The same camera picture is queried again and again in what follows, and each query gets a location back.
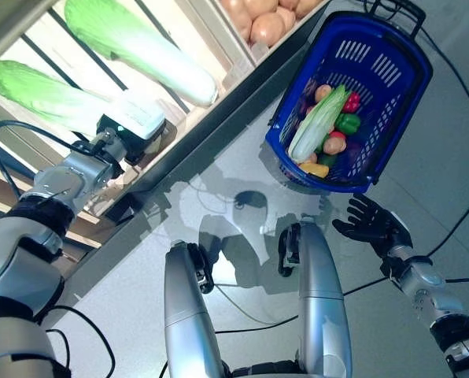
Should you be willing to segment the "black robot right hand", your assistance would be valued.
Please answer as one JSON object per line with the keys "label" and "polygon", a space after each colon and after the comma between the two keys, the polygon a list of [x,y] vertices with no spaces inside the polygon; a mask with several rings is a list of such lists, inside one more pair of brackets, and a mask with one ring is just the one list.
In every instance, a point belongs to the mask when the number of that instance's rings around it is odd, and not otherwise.
{"label": "black robot right hand", "polygon": [[347,207],[348,220],[334,219],[333,227],[343,236],[369,243],[380,258],[395,247],[413,247],[408,229],[389,210],[363,194],[354,194]]}

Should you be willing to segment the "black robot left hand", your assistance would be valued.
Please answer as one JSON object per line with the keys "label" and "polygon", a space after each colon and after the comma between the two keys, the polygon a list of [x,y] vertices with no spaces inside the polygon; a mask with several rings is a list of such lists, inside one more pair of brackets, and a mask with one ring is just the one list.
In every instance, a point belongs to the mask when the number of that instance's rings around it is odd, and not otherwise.
{"label": "black robot left hand", "polygon": [[144,138],[112,118],[102,115],[97,123],[97,132],[113,130],[115,133],[113,142],[105,148],[105,151],[117,161],[124,159],[130,165],[137,165],[146,154],[145,150],[161,135],[165,125],[166,121],[163,120],[158,126],[151,128],[150,136]]}

